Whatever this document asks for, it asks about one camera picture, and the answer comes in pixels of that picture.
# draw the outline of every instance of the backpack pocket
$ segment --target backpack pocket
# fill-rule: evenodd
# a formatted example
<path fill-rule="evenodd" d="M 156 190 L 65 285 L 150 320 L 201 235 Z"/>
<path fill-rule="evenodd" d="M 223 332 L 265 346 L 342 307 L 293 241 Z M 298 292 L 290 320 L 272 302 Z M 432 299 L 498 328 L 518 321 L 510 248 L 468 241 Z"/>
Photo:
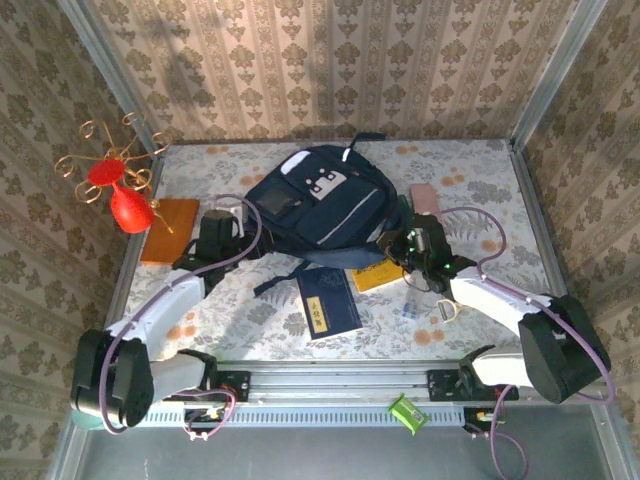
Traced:
<path fill-rule="evenodd" d="M 295 231 L 323 250 L 348 247 L 366 240 L 379 223 L 384 204 L 382 190 L 351 177 L 341 181 L 330 195 L 322 196 L 300 219 Z"/>
<path fill-rule="evenodd" d="M 293 228 L 313 205 L 308 196 L 279 175 L 265 178 L 247 194 L 247 199 L 256 204 L 262 217 L 284 228 Z"/>

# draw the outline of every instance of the black bracket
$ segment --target black bracket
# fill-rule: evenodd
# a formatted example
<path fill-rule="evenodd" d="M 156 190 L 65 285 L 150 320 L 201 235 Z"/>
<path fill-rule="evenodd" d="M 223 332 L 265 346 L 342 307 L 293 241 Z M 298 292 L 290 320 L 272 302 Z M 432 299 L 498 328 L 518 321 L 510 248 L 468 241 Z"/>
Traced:
<path fill-rule="evenodd" d="M 482 386 L 469 391 L 458 369 L 429 370 L 427 388 L 431 402 L 495 402 L 506 385 Z M 518 400 L 517 388 L 512 388 L 505 400 Z"/>
<path fill-rule="evenodd" d="M 199 390 L 226 389 L 236 396 L 237 402 L 249 401 L 251 389 L 251 372 L 238 370 L 218 370 L 216 357 L 197 350 L 180 350 L 178 354 L 196 357 L 205 364 L 202 382 Z M 169 402 L 226 402 L 228 397 L 224 394 L 202 395 L 198 397 L 186 395 L 172 395 L 167 398 Z"/>
<path fill-rule="evenodd" d="M 491 422 L 480 420 L 478 417 L 481 414 L 493 413 L 493 407 L 477 408 L 477 407 L 464 407 L 464 421 L 465 424 L 462 427 L 463 430 L 470 434 L 474 433 L 488 433 L 491 430 Z"/>
<path fill-rule="evenodd" d="M 249 401 L 249 391 L 251 389 L 251 373 L 245 371 L 222 371 L 217 372 L 216 385 L 213 388 L 223 388 L 229 390 L 236 395 L 238 402 Z M 178 397 L 173 396 L 168 401 L 197 401 L 197 402 L 226 402 L 215 411 L 215 415 L 211 416 L 209 407 L 202 408 L 185 408 L 184 423 L 191 424 L 191 431 L 196 435 L 209 433 L 224 418 L 224 409 L 229 404 L 229 399 L 223 394 L 203 395 L 194 399 L 194 397 Z"/>

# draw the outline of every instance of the navy blue backpack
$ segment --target navy blue backpack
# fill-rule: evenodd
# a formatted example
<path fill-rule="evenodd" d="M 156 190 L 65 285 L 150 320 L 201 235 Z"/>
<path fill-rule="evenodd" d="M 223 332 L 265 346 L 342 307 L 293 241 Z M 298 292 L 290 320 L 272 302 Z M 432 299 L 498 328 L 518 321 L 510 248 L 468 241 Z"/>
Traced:
<path fill-rule="evenodd" d="M 384 259 L 375 240 L 382 231 L 401 228 L 407 215 L 389 179 L 354 150 L 359 140 L 384 138 L 360 133 L 347 148 L 301 150 L 247 193 L 271 234 L 271 251 L 305 260 L 291 275 L 256 288 L 256 295 L 294 278 L 311 262 L 361 269 Z"/>

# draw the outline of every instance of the table surface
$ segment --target table surface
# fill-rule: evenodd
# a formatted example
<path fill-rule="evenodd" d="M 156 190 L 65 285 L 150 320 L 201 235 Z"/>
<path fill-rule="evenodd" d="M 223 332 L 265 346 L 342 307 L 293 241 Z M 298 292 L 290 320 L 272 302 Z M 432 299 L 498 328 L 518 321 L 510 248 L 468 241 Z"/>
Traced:
<path fill-rule="evenodd" d="M 245 194 L 282 160 L 307 146 L 173 146 L 166 154 L 156 197 L 201 201 L 196 238 L 199 218 L 212 208 L 216 194 Z M 529 291 L 549 291 L 506 140 L 362 142 L 357 150 L 389 177 L 399 194 L 409 198 L 409 185 L 431 183 L 440 208 L 467 205 L 493 213 L 507 232 L 507 250 L 486 270 Z M 472 259 L 500 246 L 497 228 L 476 213 L 447 215 L 445 230 L 453 252 Z M 435 294 L 421 294 L 422 315 L 403 315 L 408 287 L 402 281 L 364 294 L 352 284 L 363 328 L 311 342 L 295 281 L 280 282 L 258 298 L 252 291 L 275 275 L 289 274 L 298 263 L 281 254 L 242 262 L 169 332 L 160 358 L 193 348 L 223 361 L 442 360 L 462 358 L 487 344 L 519 344 L 509 330 L 475 310 L 463 310 L 456 321 L 445 324 Z M 127 312 L 148 298 L 168 272 L 169 267 L 138 265 Z"/>

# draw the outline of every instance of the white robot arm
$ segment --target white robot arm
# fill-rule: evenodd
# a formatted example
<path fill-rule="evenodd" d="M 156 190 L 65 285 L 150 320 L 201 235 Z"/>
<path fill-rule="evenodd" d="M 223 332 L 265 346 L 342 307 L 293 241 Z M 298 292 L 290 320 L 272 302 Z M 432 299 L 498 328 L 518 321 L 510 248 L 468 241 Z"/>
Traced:
<path fill-rule="evenodd" d="M 504 286 L 481 273 L 476 263 L 453 255 L 433 215 L 415 215 L 409 228 L 385 232 L 378 246 L 407 272 L 418 270 L 434 293 L 479 310 L 520 338 L 521 348 L 482 347 L 460 361 L 459 378 L 473 398 L 494 385 L 535 388 L 561 403 L 601 376 L 583 346 L 549 316 L 559 316 L 611 368 L 609 356 L 575 298 L 534 295 Z"/>
<path fill-rule="evenodd" d="M 229 211 L 205 213 L 200 238 L 192 242 L 195 252 L 188 253 L 190 244 L 150 299 L 106 330 L 89 330 L 80 338 L 72 408 L 101 416 L 100 376 L 107 362 L 107 417 L 126 427 L 142 421 L 158 400 L 189 389 L 216 389 L 223 379 L 228 381 L 229 372 L 218 372 L 215 357 L 202 352 L 181 350 L 168 360 L 150 360 L 159 356 L 169 330 L 180 318 L 203 300 L 227 271 L 236 268 L 237 263 L 225 260 L 239 258 L 239 252 L 249 250 L 247 244 L 259 245 L 253 243 L 256 235 L 252 232 L 238 234 L 239 223 Z M 258 258 L 260 250 L 254 249 L 247 258 Z M 107 352 L 114 343 L 116 350 L 109 361 Z M 242 377 L 240 384 L 248 385 L 249 373 L 236 373 L 237 378 Z M 247 392 L 237 393 L 239 401 L 246 400 Z"/>

